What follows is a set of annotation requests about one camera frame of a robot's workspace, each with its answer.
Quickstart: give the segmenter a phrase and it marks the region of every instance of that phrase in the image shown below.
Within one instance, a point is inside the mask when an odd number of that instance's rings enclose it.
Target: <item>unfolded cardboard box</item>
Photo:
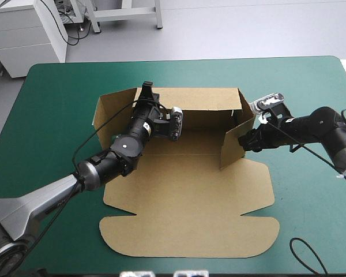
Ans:
[[[98,128],[138,98],[139,88],[100,97]],[[246,216],[270,206],[266,165],[243,158],[238,137],[254,117],[237,88],[154,88],[166,107],[183,110],[177,142],[152,138],[138,168],[106,185],[104,202],[132,216],[107,216],[101,235],[115,251],[138,257],[251,257],[271,247],[275,218]],[[99,133],[103,149],[129,122],[132,107]]]

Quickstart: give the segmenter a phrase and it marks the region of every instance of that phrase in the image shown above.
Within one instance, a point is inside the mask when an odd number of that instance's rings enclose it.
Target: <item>gray floor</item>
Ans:
[[[67,62],[334,55],[346,59],[346,0],[161,0],[154,19],[102,23]],[[95,0],[99,9],[120,1]],[[145,6],[153,0],[136,0]],[[23,78],[0,78],[0,132]]]

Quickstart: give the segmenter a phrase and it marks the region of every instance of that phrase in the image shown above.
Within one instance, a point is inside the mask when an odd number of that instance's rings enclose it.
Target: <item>white cabinet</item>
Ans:
[[[43,1],[67,40],[54,1]],[[0,8],[0,61],[10,76],[26,76],[37,63],[65,62],[66,49],[53,17],[41,1],[12,0]]]

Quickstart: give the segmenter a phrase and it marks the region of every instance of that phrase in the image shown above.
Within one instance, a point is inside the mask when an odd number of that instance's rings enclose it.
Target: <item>green tabletop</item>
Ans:
[[[36,65],[0,135],[0,198],[18,197],[72,172],[72,153],[93,131],[99,95],[140,86],[145,80],[157,87],[239,87],[248,101],[281,92],[295,117],[321,106],[337,111],[346,108],[346,73],[335,57]],[[320,145],[311,147],[326,156]],[[95,137],[80,158],[99,150]],[[276,198],[273,206],[253,214],[273,216],[280,222],[276,242],[257,257],[168,259],[118,254],[101,238],[99,221],[121,211],[103,203],[104,190],[100,189],[70,201],[22,269],[302,273],[306,270],[288,247],[289,240],[297,236],[309,241],[330,272],[346,272],[346,182],[302,149],[291,154],[288,147],[282,147],[247,157],[269,166]],[[319,269],[305,247],[297,250]]]

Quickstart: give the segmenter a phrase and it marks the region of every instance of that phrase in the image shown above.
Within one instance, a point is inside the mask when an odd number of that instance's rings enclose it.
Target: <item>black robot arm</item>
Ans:
[[[152,83],[144,82],[129,124],[109,149],[81,161],[67,177],[19,198],[0,199],[0,277],[10,275],[23,262],[29,247],[38,241],[41,220],[50,212],[83,190],[96,190],[119,175],[130,174],[151,137],[179,138],[182,110],[173,107],[164,118],[160,106]]]
[[[260,115],[262,124],[239,138],[239,144],[245,151],[259,152],[282,145],[321,143],[334,166],[346,174],[344,112],[339,114],[330,107],[321,107],[309,116],[294,118],[280,93],[253,102],[251,109],[254,114]]]

